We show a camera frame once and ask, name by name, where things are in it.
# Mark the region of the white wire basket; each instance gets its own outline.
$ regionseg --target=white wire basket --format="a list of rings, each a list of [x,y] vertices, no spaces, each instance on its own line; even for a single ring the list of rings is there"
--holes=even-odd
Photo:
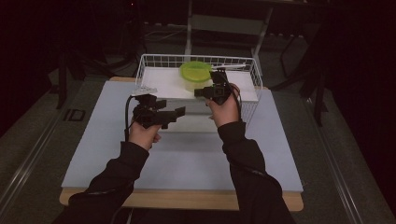
[[[183,63],[194,61],[209,63],[212,66],[245,65],[227,69],[226,74],[229,81],[236,84],[241,91],[242,120],[248,125],[260,101],[262,89],[262,75],[252,58],[143,54],[136,74],[137,88],[156,88],[157,92],[154,95],[159,99],[166,99],[167,107],[184,105],[186,115],[209,115],[211,112],[203,103],[203,99],[195,98],[192,92],[184,89],[184,80],[179,73],[179,67]]]

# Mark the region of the lime green bowl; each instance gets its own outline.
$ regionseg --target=lime green bowl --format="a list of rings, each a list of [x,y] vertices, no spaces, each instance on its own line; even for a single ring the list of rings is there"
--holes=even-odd
[[[212,66],[203,62],[188,62],[180,66],[180,75],[184,79],[187,91],[194,91],[209,85]]]

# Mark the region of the person's left hand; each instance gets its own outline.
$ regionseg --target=person's left hand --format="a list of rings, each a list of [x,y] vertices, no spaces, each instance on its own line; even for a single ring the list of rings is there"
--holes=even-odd
[[[149,151],[149,149],[151,149],[152,143],[157,143],[161,139],[160,135],[158,134],[158,130],[160,130],[161,126],[161,124],[152,125],[145,129],[145,127],[135,121],[131,126],[131,133],[129,134],[128,141],[135,143]]]

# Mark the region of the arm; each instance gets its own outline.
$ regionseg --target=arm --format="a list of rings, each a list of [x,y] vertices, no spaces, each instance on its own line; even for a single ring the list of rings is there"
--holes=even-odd
[[[110,223],[131,195],[134,182],[149,156],[152,142],[158,142],[161,125],[144,129],[134,123],[128,142],[121,143],[120,156],[110,160],[82,193],[70,197],[69,205],[53,223]]]
[[[242,223],[295,223],[279,183],[265,171],[259,146],[245,137],[246,124],[239,119],[235,99],[230,96],[223,105],[205,102],[212,110],[222,149],[230,162]]]

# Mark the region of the hand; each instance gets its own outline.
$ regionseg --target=hand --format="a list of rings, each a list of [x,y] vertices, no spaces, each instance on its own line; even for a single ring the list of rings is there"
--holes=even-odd
[[[233,92],[238,96],[239,88],[234,84],[231,85],[233,86]],[[216,102],[209,99],[205,99],[205,103],[212,110],[211,118],[215,121],[216,127],[239,120],[238,103],[235,101],[232,94],[230,94],[222,105],[218,105]]]
[[[138,122],[133,122],[131,126],[131,133],[129,134],[129,142],[135,143],[145,150],[149,151],[152,147],[152,143],[160,141],[161,137],[158,134],[158,130],[161,128],[161,124],[152,125],[145,129]]]

